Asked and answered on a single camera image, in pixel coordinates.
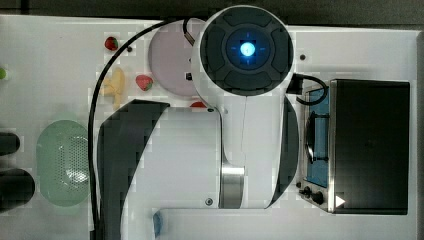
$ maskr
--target small red object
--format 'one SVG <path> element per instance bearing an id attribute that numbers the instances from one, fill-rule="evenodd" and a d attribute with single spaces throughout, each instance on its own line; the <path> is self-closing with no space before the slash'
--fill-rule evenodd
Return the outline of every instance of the small red object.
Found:
<path id="1" fill-rule="evenodd" d="M 105 41 L 105 48 L 110 51 L 116 51 L 118 49 L 118 41 L 114 37 L 108 37 Z"/>
<path id="2" fill-rule="evenodd" d="M 138 75 L 135 79 L 135 82 L 143 91 L 149 90 L 153 85 L 152 78 L 146 75 Z"/>
<path id="3" fill-rule="evenodd" d="M 200 102 L 200 101 L 199 102 L 192 103 L 190 105 L 190 107 L 206 108 L 205 104 L 203 102 Z"/>

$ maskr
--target blue object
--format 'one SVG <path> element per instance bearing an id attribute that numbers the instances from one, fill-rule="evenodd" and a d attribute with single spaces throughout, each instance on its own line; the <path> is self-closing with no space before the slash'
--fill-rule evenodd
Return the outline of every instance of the blue object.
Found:
<path id="1" fill-rule="evenodd" d="M 160 231 L 162 230 L 162 215 L 160 212 L 156 212 L 153 215 L 153 226 L 155 228 L 155 238 L 160 235 Z"/>
<path id="2" fill-rule="evenodd" d="M 315 101 L 320 98 L 324 90 L 314 90 L 309 92 L 309 101 Z M 309 112 L 315 112 L 319 115 L 325 115 L 330 113 L 329 105 L 330 93 L 321 103 L 309 107 Z M 317 118 L 315 119 L 315 146 L 314 156 L 319 158 L 328 157 L 328 127 L 326 119 Z M 315 161 L 313 164 L 308 163 L 308 170 L 306 180 L 320 185 L 322 187 L 328 186 L 328 162 L 324 160 Z"/>
<path id="3" fill-rule="evenodd" d="M 240 46 L 240 52 L 246 57 L 250 57 L 255 53 L 255 45 L 245 42 Z"/>

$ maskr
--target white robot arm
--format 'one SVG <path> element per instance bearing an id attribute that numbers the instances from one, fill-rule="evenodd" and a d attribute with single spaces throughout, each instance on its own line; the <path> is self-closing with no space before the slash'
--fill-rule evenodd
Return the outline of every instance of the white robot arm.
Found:
<path id="1" fill-rule="evenodd" d="M 236 6 L 211 17 L 191 58 L 208 111 L 135 100 L 100 129 L 102 238 L 154 239 L 153 214 L 165 208 L 267 208 L 293 56 L 286 27 L 263 9 Z"/>

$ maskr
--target black device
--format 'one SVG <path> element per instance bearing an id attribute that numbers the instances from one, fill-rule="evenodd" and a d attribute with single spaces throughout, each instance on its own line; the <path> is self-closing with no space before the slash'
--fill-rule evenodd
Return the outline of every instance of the black device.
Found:
<path id="1" fill-rule="evenodd" d="M 407 214 L 409 118 L 408 82 L 330 81 L 305 107 L 302 197 L 336 214 Z"/>

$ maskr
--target black cable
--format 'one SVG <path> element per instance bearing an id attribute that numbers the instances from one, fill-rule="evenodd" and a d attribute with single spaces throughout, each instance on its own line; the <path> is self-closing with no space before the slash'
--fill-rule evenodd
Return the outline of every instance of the black cable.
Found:
<path id="1" fill-rule="evenodd" d="M 166 24 L 179 21 L 181 19 L 175 19 L 175 20 L 166 20 L 162 21 L 160 23 L 157 23 L 151 27 L 148 27 L 144 29 L 143 31 L 137 33 L 135 36 L 130 38 L 124 45 L 122 45 L 115 54 L 110 58 L 106 66 L 103 68 L 102 72 L 100 73 L 99 79 L 97 80 L 96 87 L 94 88 L 93 92 L 93 98 L 91 99 L 91 106 L 90 106 L 90 115 L 88 117 L 88 167 L 89 167 L 89 173 L 90 173 L 90 188 L 91 188 L 91 211 L 93 215 L 93 223 L 94 223 L 94 231 L 96 229 L 99 229 L 100 224 L 100 217 L 98 214 L 97 209 L 97 187 L 96 187 L 96 175 L 94 172 L 94 162 L 93 162 L 93 139 L 94 139 L 94 115 L 96 112 L 96 102 L 97 98 L 99 96 L 100 88 L 102 86 L 103 80 L 107 74 L 107 71 L 109 71 L 112 64 L 115 62 L 115 60 L 121 55 L 122 52 L 124 52 L 128 46 L 130 46 L 134 41 L 139 39 L 141 36 L 145 35 L 146 33 L 151 32 L 152 30 L 156 28 L 160 28 Z"/>
<path id="2" fill-rule="evenodd" d="M 328 87 L 325 85 L 325 83 L 321 79 L 318 79 L 318 78 L 312 77 L 312 76 L 308 76 L 308 75 L 298 74 L 298 73 L 293 74 L 292 79 L 308 79 L 308 80 L 311 80 L 311 81 L 316 82 L 319 85 L 321 85 L 322 89 L 324 90 L 322 96 L 320 98 L 318 98 L 317 100 L 312 101 L 312 102 L 307 102 L 307 101 L 305 101 L 305 100 L 303 100 L 299 97 L 296 97 L 296 100 L 299 103 L 306 105 L 306 106 L 313 106 L 313 105 L 317 105 L 318 103 L 324 101 L 324 99 L 327 97 Z"/>
<path id="3" fill-rule="evenodd" d="M 193 46 L 195 40 L 194 40 L 193 36 L 191 36 L 191 34 L 187 31 L 187 23 L 188 23 L 189 20 L 190 20 L 190 18 L 184 19 L 184 22 L 183 22 L 183 32 L 184 32 L 184 37 L 191 44 L 191 46 Z"/>

